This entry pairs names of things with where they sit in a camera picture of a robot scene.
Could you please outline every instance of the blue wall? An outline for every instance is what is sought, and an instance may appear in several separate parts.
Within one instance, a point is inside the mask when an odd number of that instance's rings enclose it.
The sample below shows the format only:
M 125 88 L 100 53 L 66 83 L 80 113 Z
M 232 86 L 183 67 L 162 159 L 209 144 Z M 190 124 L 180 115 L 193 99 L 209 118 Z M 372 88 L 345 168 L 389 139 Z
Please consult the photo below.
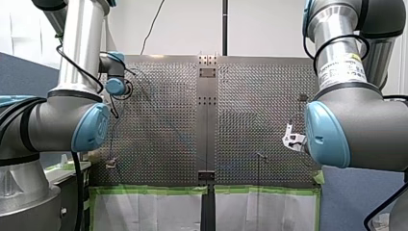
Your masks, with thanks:
M 0 53 L 0 94 L 46 97 L 57 83 L 57 69 Z M 60 159 L 61 154 L 42 153 L 40 161 L 44 167 L 49 167 L 59 163 Z
M 323 168 L 320 231 L 362 231 L 366 216 L 403 185 L 403 174 Z

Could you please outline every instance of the pegboard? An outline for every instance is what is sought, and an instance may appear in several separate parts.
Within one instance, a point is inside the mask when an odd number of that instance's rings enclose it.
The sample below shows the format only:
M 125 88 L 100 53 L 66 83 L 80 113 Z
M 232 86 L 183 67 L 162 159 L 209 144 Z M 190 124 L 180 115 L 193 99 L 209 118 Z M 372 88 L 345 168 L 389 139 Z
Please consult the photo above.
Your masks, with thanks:
M 217 183 L 313 187 L 312 159 L 282 143 L 291 117 L 304 134 L 305 99 L 316 92 L 311 63 L 234 57 L 218 63 Z
M 136 73 L 126 74 L 134 93 L 128 100 L 115 101 L 120 119 L 111 117 L 111 132 L 100 149 L 101 161 L 93 167 L 91 183 L 196 185 L 197 57 L 126 61 Z M 116 167 L 106 168 L 105 162 L 113 158 Z
M 194 186 L 207 162 L 217 184 L 314 187 L 311 159 L 282 143 L 291 116 L 303 132 L 306 102 L 300 94 L 315 93 L 307 59 L 217 57 L 214 85 L 200 77 L 203 63 L 196 56 L 128 56 L 126 63 L 137 74 L 126 75 L 135 91 L 129 100 L 116 101 L 124 113 L 111 120 L 90 175 L 93 185 Z M 213 101 L 203 100 L 207 92 Z M 213 103 L 216 119 L 207 119 L 205 102 Z M 258 154 L 267 160 L 259 161 Z M 116 167 L 106 168 L 112 158 Z

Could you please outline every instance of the blue joint cap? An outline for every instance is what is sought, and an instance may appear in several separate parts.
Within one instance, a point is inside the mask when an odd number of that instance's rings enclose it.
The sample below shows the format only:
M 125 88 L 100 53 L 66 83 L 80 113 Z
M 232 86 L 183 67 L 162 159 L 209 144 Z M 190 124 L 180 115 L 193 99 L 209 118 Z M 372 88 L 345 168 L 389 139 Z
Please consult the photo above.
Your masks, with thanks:
M 32 98 L 33 95 L 0 95 L 0 108 L 7 107 L 23 99 Z
M 302 33 L 303 33 L 303 37 L 307 37 L 307 27 L 309 24 L 309 13 L 310 13 L 310 9 L 313 6 L 313 3 L 315 2 L 315 0 L 306 0 L 306 4 L 305 4 L 305 8 L 303 10 L 303 29 L 302 29 Z
M 109 57 L 111 57 L 114 60 L 125 62 L 125 56 L 123 55 L 123 53 L 117 51 L 110 51 L 108 52 L 108 54 L 110 55 Z
M 111 78 L 106 83 L 106 91 L 111 95 L 123 95 L 126 93 L 126 86 L 119 79 Z
M 103 103 L 90 107 L 79 121 L 71 141 L 74 152 L 92 151 L 104 142 L 109 124 L 110 113 Z
M 340 122 L 323 103 L 315 101 L 306 109 L 306 136 L 312 158 L 321 165 L 350 166 L 350 148 Z

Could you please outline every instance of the white cloth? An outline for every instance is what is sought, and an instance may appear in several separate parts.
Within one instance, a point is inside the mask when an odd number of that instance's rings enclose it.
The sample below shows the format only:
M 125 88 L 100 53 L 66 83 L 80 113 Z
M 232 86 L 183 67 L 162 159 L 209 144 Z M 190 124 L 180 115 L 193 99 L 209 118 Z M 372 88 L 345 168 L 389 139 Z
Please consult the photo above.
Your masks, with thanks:
M 319 196 L 264 192 L 216 195 L 217 230 L 316 231 Z
M 200 221 L 200 194 L 100 194 L 95 197 L 95 231 L 199 231 Z

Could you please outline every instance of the label sticker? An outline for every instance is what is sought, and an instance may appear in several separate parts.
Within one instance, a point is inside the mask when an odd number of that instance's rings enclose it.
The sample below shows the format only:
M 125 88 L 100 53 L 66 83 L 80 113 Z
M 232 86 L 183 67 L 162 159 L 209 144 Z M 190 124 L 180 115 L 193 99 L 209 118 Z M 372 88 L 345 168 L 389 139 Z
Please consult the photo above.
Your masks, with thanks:
M 346 82 L 367 82 L 363 64 L 356 54 L 346 54 L 324 65 L 319 71 L 321 89 Z

